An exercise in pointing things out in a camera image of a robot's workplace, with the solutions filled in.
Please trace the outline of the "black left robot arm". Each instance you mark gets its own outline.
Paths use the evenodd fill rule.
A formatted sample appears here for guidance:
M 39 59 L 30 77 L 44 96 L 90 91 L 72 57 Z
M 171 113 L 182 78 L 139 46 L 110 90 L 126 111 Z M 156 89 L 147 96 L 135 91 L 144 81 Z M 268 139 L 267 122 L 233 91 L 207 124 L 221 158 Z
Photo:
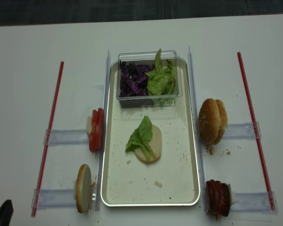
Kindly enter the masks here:
M 14 212 L 11 200 L 6 200 L 0 207 L 0 226 L 9 226 Z

